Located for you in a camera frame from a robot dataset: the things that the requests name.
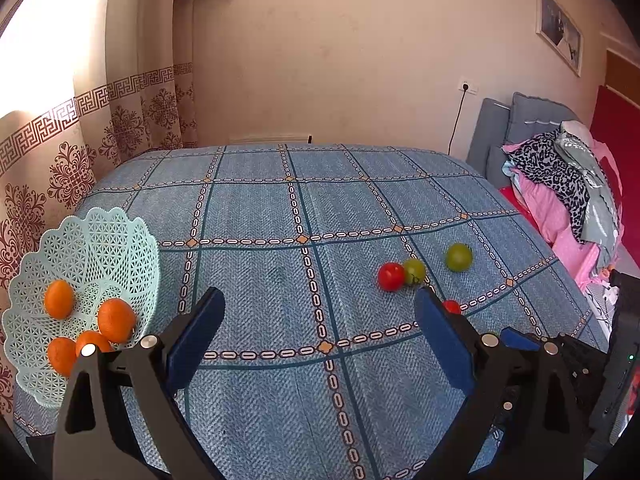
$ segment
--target leopard print fabric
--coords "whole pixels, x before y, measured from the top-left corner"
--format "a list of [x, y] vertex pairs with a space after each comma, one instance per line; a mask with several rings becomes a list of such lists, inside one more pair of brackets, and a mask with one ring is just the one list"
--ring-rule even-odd
[[583, 244], [580, 236], [590, 198], [589, 191], [580, 172], [569, 166], [556, 152], [554, 141], [559, 132], [558, 129], [535, 136], [506, 155], [529, 180], [554, 190], [569, 212], [574, 238]]

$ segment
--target clothing pile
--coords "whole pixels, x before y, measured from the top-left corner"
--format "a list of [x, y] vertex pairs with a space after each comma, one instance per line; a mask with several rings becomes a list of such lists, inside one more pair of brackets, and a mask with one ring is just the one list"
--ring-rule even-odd
[[507, 155], [502, 171], [511, 178], [517, 201], [580, 290], [594, 298], [592, 310], [599, 309], [594, 314], [610, 333], [613, 308], [607, 308], [606, 298], [597, 300], [608, 290], [624, 227], [622, 184], [607, 145], [583, 124], [565, 121], [502, 150]]

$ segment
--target picture frame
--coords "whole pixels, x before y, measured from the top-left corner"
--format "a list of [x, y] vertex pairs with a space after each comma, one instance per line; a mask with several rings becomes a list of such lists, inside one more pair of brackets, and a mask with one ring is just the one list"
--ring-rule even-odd
[[536, 33], [580, 77], [584, 36], [558, 0], [536, 0]]

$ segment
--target light green plastic basket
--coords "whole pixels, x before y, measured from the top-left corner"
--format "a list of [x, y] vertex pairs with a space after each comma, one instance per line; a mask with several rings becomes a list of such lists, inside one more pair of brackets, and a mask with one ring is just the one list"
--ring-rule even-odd
[[[44, 293], [54, 280], [74, 290], [69, 317], [58, 321], [44, 310]], [[18, 373], [16, 381], [45, 408], [59, 408], [66, 379], [49, 364], [47, 346], [53, 338], [74, 341], [84, 330], [98, 330], [97, 311], [109, 298], [122, 298], [137, 316], [131, 339], [116, 348], [135, 345], [156, 310], [160, 267], [158, 243], [142, 218], [129, 220], [116, 207], [94, 207], [80, 219], [66, 217], [58, 229], [42, 235], [40, 249], [27, 253], [20, 272], [9, 284], [11, 308], [2, 315], [4, 352]]]

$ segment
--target power cord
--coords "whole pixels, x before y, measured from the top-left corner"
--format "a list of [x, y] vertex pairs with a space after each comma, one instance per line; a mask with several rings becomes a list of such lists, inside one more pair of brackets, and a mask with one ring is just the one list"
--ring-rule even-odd
[[451, 155], [451, 143], [453, 142], [453, 136], [456, 134], [456, 126], [458, 126], [458, 119], [460, 118], [460, 111], [462, 110], [462, 101], [465, 100], [466, 91], [469, 90], [469, 85], [464, 83], [462, 85], [462, 99], [460, 99], [460, 108], [458, 108], [458, 116], [456, 117], [456, 124], [453, 125], [453, 133], [451, 134], [451, 140], [449, 141], [449, 149], [447, 155]]

